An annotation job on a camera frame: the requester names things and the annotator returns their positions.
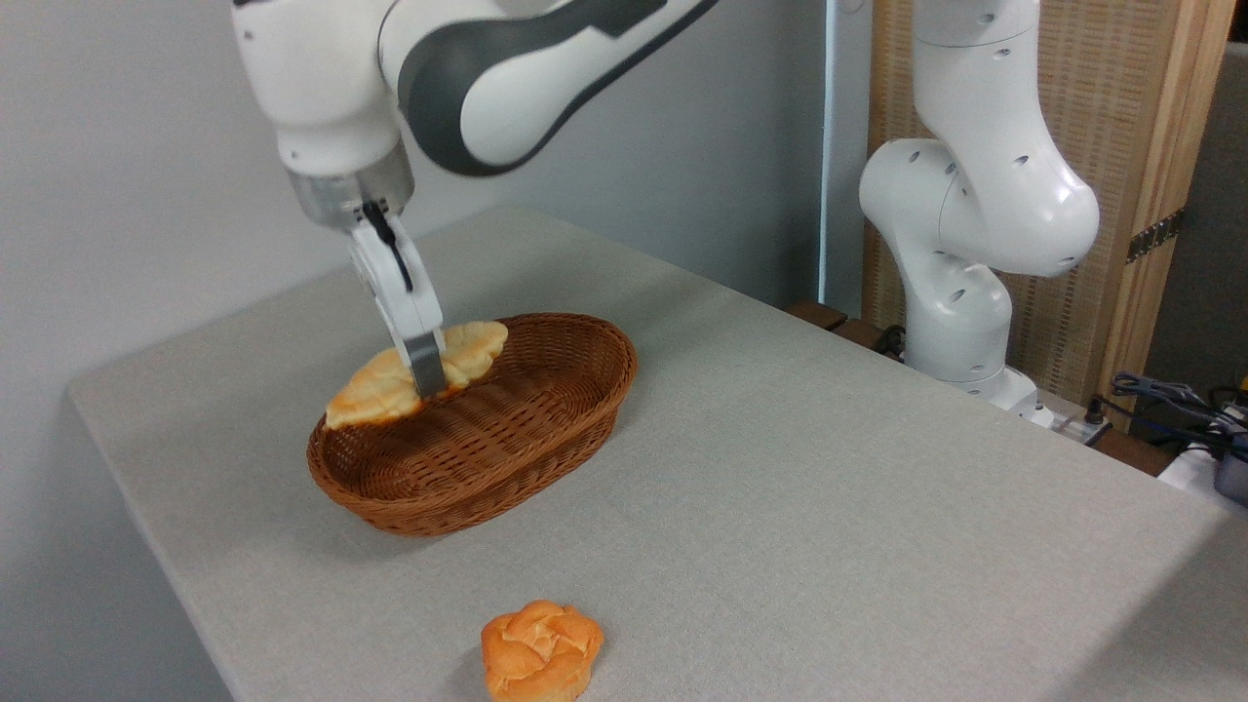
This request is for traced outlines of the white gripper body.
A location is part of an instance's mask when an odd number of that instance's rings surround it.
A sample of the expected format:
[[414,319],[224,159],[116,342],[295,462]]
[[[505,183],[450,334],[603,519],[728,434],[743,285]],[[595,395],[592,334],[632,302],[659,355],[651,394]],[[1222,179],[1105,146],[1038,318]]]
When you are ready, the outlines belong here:
[[396,214],[363,214],[349,232],[352,259],[391,337],[442,329],[443,310],[414,240]]

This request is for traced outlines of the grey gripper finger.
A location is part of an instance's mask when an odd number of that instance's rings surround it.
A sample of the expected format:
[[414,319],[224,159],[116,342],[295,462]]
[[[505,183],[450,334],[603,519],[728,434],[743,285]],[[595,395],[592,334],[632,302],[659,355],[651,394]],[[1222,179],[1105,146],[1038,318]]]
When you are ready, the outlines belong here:
[[449,388],[443,371],[443,337],[441,329],[417,336],[402,336],[394,332],[394,347],[401,352],[401,360],[409,368],[411,381],[422,400],[441,396]]

